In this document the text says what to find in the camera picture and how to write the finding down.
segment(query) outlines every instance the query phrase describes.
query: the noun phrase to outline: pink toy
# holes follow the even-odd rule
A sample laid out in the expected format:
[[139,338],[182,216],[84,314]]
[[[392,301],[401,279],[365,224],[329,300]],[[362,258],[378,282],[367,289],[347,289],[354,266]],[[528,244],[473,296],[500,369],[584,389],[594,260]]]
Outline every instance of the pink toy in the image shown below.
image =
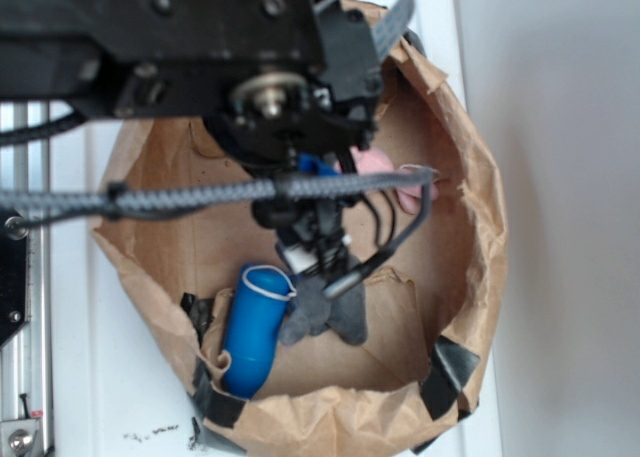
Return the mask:
[[[371,149],[365,151],[360,151],[355,147],[351,147],[351,155],[353,156],[353,161],[356,164],[356,169],[358,169],[359,174],[375,174],[377,172],[393,172],[396,170],[389,156],[376,147],[371,147]],[[400,166],[398,171],[408,173],[411,172],[410,169],[419,169],[421,167],[423,166],[416,164],[404,164]],[[400,207],[402,207],[402,210],[412,215],[418,213],[420,210],[420,198],[422,195],[419,186],[397,189],[396,194],[398,195],[398,203],[400,204]],[[431,200],[438,198],[438,188],[434,184],[431,184],[429,194]]]

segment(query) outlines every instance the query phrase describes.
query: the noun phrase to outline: gray object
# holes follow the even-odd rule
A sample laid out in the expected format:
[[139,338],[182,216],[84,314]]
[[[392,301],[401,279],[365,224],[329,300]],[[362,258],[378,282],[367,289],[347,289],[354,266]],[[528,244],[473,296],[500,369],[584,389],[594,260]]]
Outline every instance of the gray object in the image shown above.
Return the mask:
[[[351,257],[350,264],[357,265],[357,259]],[[335,300],[324,296],[326,285],[321,275],[299,277],[293,311],[280,329],[281,343],[293,345],[306,335],[320,335],[328,329],[349,345],[362,345],[367,340],[364,284],[356,285]]]

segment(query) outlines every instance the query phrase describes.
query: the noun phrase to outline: paper bag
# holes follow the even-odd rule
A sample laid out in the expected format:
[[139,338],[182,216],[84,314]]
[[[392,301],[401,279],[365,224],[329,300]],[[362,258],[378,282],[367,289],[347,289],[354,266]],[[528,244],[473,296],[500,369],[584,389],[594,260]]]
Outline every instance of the paper bag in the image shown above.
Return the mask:
[[[373,20],[381,12],[357,5]],[[258,395],[235,398],[221,384],[232,288],[244,263],[281,265],[274,234],[253,221],[250,203],[165,222],[100,221],[94,229],[204,425],[249,455],[390,456],[432,441],[478,405],[506,274],[500,175],[446,75],[408,42],[393,50],[384,77],[374,145],[396,166],[436,169],[440,197],[428,221],[367,279],[365,345],[326,332],[279,346]],[[199,119],[128,122],[104,178],[132,189],[248,179]],[[412,216],[400,214],[402,227]],[[371,255],[367,210],[346,211],[345,224],[351,251]],[[202,346],[180,306],[185,292],[215,298]]]

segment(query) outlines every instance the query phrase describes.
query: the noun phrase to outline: blue cylinder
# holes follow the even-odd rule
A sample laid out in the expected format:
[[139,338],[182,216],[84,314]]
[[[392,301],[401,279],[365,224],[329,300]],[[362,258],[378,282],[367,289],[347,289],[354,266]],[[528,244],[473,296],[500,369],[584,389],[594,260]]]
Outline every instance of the blue cylinder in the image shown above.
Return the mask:
[[231,354],[223,377],[231,394],[250,399],[267,380],[292,291],[291,281],[275,267],[242,267],[223,347]]

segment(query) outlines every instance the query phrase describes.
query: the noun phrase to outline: black mechanical part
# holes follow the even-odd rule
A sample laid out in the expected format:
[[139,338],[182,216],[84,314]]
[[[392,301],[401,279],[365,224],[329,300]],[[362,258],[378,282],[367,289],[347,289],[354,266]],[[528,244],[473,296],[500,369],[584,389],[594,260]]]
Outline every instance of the black mechanical part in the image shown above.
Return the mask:
[[211,114],[266,69],[324,69],[312,4],[0,0],[0,100],[61,99],[86,117]]
[[318,16],[326,68],[317,76],[291,71],[253,77],[229,94],[229,112],[205,115],[205,127],[250,173],[278,169],[290,155],[367,148],[383,90],[371,30],[357,10],[336,2]]
[[27,232],[16,212],[0,210],[0,347],[26,322]]

